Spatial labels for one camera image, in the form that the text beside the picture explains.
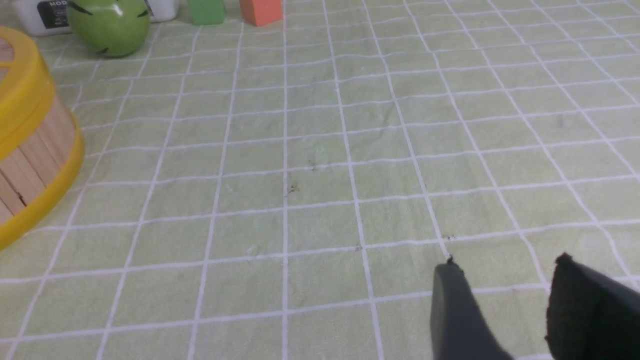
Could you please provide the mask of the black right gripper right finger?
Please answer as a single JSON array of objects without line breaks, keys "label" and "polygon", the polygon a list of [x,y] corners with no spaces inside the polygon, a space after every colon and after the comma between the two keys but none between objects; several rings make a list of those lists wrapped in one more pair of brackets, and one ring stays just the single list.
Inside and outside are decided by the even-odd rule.
[{"label": "black right gripper right finger", "polygon": [[563,253],[555,260],[545,340],[555,360],[637,360],[640,294]]}]

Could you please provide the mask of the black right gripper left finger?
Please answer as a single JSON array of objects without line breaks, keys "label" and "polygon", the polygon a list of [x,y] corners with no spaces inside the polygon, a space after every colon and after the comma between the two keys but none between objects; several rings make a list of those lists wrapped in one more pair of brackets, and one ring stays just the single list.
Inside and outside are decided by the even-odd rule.
[{"label": "black right gripper left finger", "polygon": [[435,360],[512,360],[489,328],[463,269],[450,256],[435,266],[430,304]]}]

